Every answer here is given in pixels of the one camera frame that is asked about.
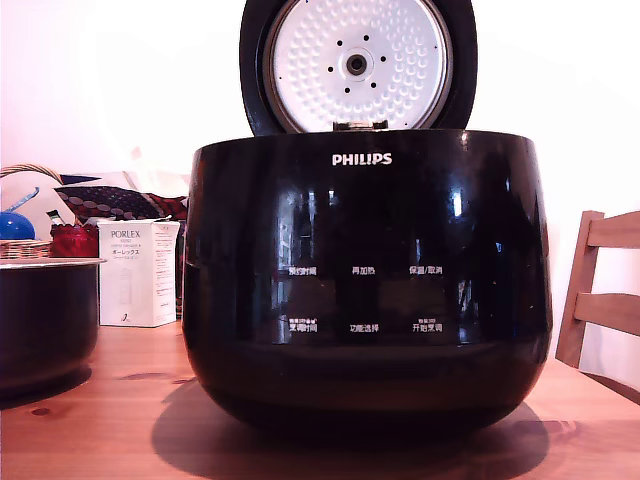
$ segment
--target red candle holder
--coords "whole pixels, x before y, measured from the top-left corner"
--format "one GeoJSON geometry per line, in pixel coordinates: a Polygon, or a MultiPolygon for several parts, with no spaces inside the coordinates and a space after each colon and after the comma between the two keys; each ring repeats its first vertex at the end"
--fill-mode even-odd
{"type": "Polygon", "coordinates": [[[55,258],[98,258],[98,227],[93,225],[54,225],[51,256],[55,258]]]}

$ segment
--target box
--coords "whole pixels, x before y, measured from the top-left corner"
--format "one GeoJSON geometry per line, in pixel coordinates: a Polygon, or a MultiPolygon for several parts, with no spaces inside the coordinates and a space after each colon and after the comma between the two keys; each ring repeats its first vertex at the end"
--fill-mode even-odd
{"type": "Polygon", "coordinates": [[[158,327],[176,321],[180,224],[101,221],[100,325],[158,327]]]}

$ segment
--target wooden chair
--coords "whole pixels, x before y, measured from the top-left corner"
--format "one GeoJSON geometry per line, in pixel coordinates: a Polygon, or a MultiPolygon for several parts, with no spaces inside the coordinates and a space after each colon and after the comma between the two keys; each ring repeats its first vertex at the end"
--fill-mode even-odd
{"type": "MultiPolygon", "coordinates": [[[[580,364],[587,323],[640,336],[640,296],[591,293],[600,248],[640,249],[640,212],[607,219],[604,216],[592,211],[582,214],[556,351],[556,358],[573,368],[580,364]]],[[[621,392],[620,384],[613,380],[596,380],[605,380],[601,383],[627,397],[630,394],[634,401],[640,398],[628,387],[622,387],[625,392],[621,392]]]]}

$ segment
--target open lid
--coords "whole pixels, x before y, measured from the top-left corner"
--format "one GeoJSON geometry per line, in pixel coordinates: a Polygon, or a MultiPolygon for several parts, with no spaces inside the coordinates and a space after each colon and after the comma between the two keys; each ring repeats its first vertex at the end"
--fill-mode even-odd
{"type": "Polygon", "coordinates": [[[255,135],[467,126],[470,0],[248,0],[240,74],[255,135]]]}

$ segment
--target wicker basket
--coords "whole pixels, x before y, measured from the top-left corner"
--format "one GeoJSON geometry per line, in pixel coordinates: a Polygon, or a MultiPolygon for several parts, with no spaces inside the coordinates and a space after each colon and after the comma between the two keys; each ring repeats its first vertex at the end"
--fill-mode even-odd
{"type": "MultiPolygon", "coordinates": [[[[33,164],[21,164],[0,170],[0,179],[20,172],[47,175],[62,185],[62,178],[53,170],[33,164]]],[[[0,259],[46,258],[51,256],[51,242],[41,240],[0,240],[0,259]]]]}

